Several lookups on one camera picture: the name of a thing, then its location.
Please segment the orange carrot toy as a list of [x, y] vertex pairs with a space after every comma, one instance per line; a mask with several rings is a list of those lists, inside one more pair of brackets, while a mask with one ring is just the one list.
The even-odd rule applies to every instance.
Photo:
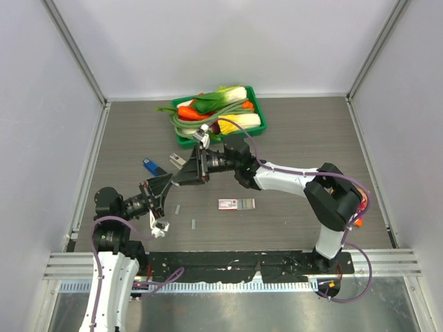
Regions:
[[249, 100], [242, 103], [242, 109], [245, 111], [250, 111], [250, 112], [255, 111], [254, 104], [252, 102], [250, 102]]
[[205, 120], [211, 116], [211, 114], [200, 114], [198, 111], [192, 107], [180, 106], [178, 108], [177, 114], [180, 120], [186, 121], [200, 121]]

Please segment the white radish toy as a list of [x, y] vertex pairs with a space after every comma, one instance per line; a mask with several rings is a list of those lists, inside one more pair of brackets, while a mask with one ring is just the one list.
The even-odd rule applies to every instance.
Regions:
[[193, 140], [194, 133], [198, 130], [198, 128], [174, 128], [176, 135], [181, 138]]

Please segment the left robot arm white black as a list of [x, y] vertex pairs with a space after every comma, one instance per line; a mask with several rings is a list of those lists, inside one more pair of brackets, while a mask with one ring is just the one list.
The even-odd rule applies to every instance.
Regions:
[[96, 215], [91, 229], [93, 280], [81, 331], [124, 331], [135, 276], [148, 267], [141, 241], [132, 241], [132, 219], [147, 216], [149, 240], [164, 237], [170, 224], [162, 221], [171, 173], [142, 182], [139, 194], [124, 199], [112, 187], [94, 196]]

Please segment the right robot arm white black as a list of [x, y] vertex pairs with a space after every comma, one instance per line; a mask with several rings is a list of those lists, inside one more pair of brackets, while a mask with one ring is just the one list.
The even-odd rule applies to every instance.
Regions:
[[357, 214], [363, 196], [335, 165], [324, 163], [318, 169], [306, 170], [275, 165], [256, 158], [244, 138], [235, 134], [225, 139], [222, 152], [197, 143], [173, 181], [180, 186], [200, 185], [213, 173], [229, 171], [246, 189], [276, 190], [306, 198], [321, 224], [313, 249], [314, 268], [328, 273], [337, 267], [347, 225]]

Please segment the yellow napa cabbage toy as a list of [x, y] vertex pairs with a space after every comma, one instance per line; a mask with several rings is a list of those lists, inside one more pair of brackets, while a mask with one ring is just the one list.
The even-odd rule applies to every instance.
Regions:
[[235, 122], [237, 125], [243, 129], [254, 129], [261, 125], [261, 120], [256, 113], [243, 113], [243, 114], [228, 114], [222, 116], [218, 121], [220, 127], [220, 133], [222, 135], [228, 135], [239, 131], [239, 128], [233, 124]]

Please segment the purple onion toy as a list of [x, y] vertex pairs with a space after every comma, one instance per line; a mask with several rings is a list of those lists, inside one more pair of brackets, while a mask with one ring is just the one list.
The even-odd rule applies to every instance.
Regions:
[[217, 122], [214, 122], [214, 123], [210, 126], [210, 131], [211, 131], [212, 133], [214, 133], [215, 135], [220, 134], [220, 127], [219, 127], [219, 125], [218, 125]]

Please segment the blue stapler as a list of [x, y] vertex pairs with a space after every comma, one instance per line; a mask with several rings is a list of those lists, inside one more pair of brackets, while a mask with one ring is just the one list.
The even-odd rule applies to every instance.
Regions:
[[143, 167], [154, 177], [166, 175], [167, 172], [160, 166], [158, 166], [152, 160], [145, 158], [143, 160]]

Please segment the green plastic tray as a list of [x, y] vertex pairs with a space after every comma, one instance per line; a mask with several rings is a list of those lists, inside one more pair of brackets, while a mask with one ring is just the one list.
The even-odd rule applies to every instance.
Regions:
[[210, 125], [210, 139], [221, 142], [239, 133], [235, 124], [250, 135], [260, 135], [266, 128], [255, 91], [250, 86], [223, 86], [212, 93], [178, 98], [171, 101], [170, 122], [177, 142], [184, 149], [194, 145], [192, 135], [203, 124]]

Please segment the green long beans toy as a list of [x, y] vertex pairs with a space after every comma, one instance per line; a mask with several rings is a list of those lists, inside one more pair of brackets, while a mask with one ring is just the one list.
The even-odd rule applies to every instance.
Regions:
[[254, 113], [254, 112], [250, 112], [250, 111], [245, 111], [242, 109], [242, 103], [240, 102], [235, 102], [233, 104], [227, 105], [225, 107], [222, 107], [218, 110], [214, 110], [214, 111], [209, 111], [206, 113], [200, 113], [200, 114], [211, 114], [211, 116], [205, 120], [200, 120], [200, 121], [186, 121], [186, 120], [180, 120], [179, 116], [177, 114], [178, 108], [180, 106], [187, 106], [187, 107], [192, 107], [193, 109], [195, 109], [197, 111], [196, 106], [194, 105], [195, 100], [188, 100], [182, 103], [179, 103], [176, 106], [171, 106], [168, 109], [168, 112], [170, 113], [170, 119], [171, 119], [171, 123], [175, 126], [175, 127], [181, 127], [181, 128], [197, 128], [200, 125], [210, 122], [214, 119], [216, 119], [219, 116], [225, 116], [228, 114], [243, 114], [243, 113]]

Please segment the beige stapler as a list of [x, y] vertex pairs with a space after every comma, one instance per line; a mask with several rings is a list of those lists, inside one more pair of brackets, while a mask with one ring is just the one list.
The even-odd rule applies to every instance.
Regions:
[[178, 169], [181, 169], [186, 164], [186, 161], [175, 153], [170, 154], [169, 160]]

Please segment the white green napa cabbage toy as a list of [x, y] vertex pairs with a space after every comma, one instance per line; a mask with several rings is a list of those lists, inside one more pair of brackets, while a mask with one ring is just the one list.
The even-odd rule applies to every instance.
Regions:
[[202, 100], [209, 104], [210, 107], [224, 107], [225, 105], [238, 102], [246, 99], [247, 92], [243, 86], [230, 86], [218, 89], [212, 93], [205, 93], [202, 95]]

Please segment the staple box red white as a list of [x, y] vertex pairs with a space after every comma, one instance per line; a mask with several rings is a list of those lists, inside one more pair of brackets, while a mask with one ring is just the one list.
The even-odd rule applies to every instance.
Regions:
[[255, 199], [219, 199], [218, 210], [254, 210]]

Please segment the orange carrot toy right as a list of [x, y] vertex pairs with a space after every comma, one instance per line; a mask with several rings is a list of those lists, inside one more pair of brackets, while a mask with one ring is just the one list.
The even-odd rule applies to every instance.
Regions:
[[242, 109], [245, 111], [250, 111], [250, 112], [255, 111], [254, 104], [252, 102], [250, 102], [249, 100], [242, 103]]

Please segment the Fox's candy bag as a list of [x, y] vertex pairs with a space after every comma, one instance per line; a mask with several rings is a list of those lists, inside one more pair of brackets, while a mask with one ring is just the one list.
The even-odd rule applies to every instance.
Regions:
[[358, 218], [354, 221], [354, 226], [360, 228], [363, 225], [362, 213], [365, 212], [368, 205], [368, 195], [360, 187], [358, 187], [358, 191], [361, 194], [362, 199], [356, 211], [356, 215], [358, 216]]

